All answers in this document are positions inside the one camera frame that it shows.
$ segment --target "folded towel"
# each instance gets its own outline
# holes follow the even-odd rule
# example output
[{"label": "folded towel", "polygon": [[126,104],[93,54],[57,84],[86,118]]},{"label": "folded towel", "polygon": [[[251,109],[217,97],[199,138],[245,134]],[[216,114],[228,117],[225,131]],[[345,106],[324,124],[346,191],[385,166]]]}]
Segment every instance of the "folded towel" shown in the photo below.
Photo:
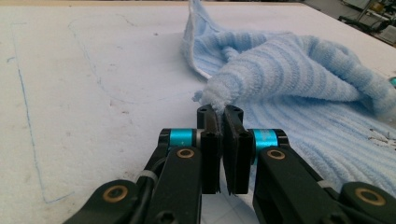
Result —
[{"label": "folded towel", "polygon": [[283,129],[336,190],[362,181],[396,196],[396,90],[346,47],[290,32],[235,31],[190,0],[182,44],[208,79],[195,100],[245,110],[247,128]]}]

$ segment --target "blue towel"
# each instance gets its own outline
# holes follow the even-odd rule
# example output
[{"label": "blue towel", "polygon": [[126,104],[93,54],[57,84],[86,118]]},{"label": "blue towel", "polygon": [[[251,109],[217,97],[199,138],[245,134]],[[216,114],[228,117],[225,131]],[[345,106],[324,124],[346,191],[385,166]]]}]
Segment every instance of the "blue towel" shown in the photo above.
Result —
[{"label": "blue towel", "polygon": [[351,50],[310,35],[226,29],[199,0],[190,0],[182,50],[208,79],[194,97],[202,105],[219,113],[236,105],[245,127],[283,129],[338,191],[362,181],[396,196],[396,130],[387,124],[396,90]]}]

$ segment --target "table surface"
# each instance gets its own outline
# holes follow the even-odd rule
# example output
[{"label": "table surface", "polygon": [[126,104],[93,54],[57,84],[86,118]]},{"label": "table surface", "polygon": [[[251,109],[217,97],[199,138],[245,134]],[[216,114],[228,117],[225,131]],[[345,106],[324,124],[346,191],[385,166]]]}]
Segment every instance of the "table surface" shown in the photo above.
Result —
[{"label": "table surface", "polygon": [[[396,76],[395,48],[310,7],[205,6],[224,27],[316,35]],[[162,128],[195,127],[205,81],[179,51],[188,13],[186,2],[0,2],[2,223],[63,222],[102,184],[134,180]],[[202,221],[257,219],[224,192],[204,196]]]}]

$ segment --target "light blue cloth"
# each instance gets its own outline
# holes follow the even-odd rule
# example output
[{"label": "light blue cloth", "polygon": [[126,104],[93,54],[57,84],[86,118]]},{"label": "light blue cloth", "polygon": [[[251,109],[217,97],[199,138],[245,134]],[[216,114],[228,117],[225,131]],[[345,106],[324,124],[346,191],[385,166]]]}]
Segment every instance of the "light blue cloth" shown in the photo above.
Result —
[{"label": "light blue cloth", "polygon": [[225,29],[198,0],[182,49],[208,79],[195,95],[202,105],[236,105],[245,127],[283,129],[336,190],[362,181],[396,196],[396,130],[386,123],[396,119],[396,90],[349,49],[290,32]]}]

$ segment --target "blue line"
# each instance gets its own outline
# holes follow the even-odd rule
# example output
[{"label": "blue line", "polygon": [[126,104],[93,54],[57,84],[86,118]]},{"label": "blue line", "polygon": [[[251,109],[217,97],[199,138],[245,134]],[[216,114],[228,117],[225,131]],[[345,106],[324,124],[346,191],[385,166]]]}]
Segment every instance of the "blue line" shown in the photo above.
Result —
[{"label": "blue line", "polygon": [[16,59],[16,62],[17,62],[18,75],[20,77],[21,89],[22,89],[22,94],[23,94],[23,100],[24,100],[24,104],[25,104],[25,108],[26,108],[26,118],[27,118],[27,123],[28,123],[28,126],[29,126],[30,141],[31,141],[31,144],[32,144],[32,149],[33,149],[33,157],[34,157],[34,161],[35,161],[35,170],[37,172],[38,181],[40,183],[41,196],[42,196],[43,201],[45,203],[55,203],[55,202],[60,201],[63,198],[66,198],[66,197],[70,196],[71,194],[74,193],[74,191],[72,191],[71,193],[69,193],[67,195],[64,195],[64,196],[62,196],[60,198],[54,199],[54,200],[47,200],[46,196],[45,196],[45,189],[46,188],[45,188],[44,183],[43,183],[42,174],[41,174],[39,162],[38,162],[38,159],[37,159],[37,151],[35,149],[35,138],[34,138],[34,135],[33,135],[32,121],[30,119],[29,104],[28,104],[28,101],[27,101],[26,89],[25,89],[25,85],[24,85],[24,82],[23,82],[23,75],[22,75],[22,72],[21,72],[21,69],[20,69],[20,60],[19,60],[19,57],[18,57],[17,44],[16,44],[16,41],[15,41],[15,34],[14,34],[14,29],[13,29],[14,25],[24,25],[24,24],[26,24],[26,23],[12,23],[10,25],[11,33],[12,33],[12,40],[13,40],[13,44],[14,44],[15,59]]}]

